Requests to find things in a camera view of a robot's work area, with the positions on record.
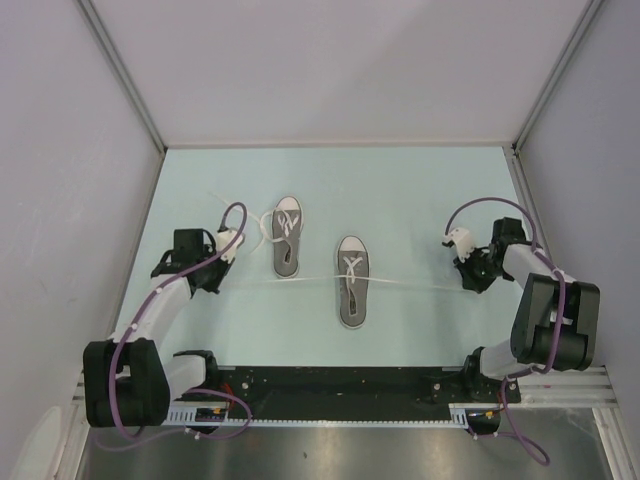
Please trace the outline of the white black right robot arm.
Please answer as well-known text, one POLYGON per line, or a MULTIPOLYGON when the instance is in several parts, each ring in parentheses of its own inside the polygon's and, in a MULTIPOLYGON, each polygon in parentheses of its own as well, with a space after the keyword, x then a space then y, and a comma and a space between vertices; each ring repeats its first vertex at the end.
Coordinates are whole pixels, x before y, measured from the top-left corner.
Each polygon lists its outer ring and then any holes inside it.
POLYGON ((485 247, 476 246, 471 232, 461 227, 445 233, 443 245, 456 251, 453 265, 465 290, 480 294, 498 279, 522 288, 509 338, 478 347, 465 359, 461 388, 469 399, 498 398, 503 381, 514 384, 533 373, 591 366, 600 289, 554 266, 544 250, 527 239, 520 220, 496 220, 485 247))

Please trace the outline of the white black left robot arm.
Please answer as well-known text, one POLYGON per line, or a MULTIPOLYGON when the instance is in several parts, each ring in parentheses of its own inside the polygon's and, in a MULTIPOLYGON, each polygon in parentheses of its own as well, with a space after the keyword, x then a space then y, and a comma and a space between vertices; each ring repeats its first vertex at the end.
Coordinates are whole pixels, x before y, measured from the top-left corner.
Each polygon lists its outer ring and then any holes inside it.
POLYGON ((173 247, 150 274, 151 290, 131 324, 83 352, 84 399, 90 426, 159 426, 172 401, 207 400, 221 387, 208 350, 183 350, 163 359, 159 348, 181 310, 202 290, 217 294, 235 260, 243 234, 179 229, 173 247))

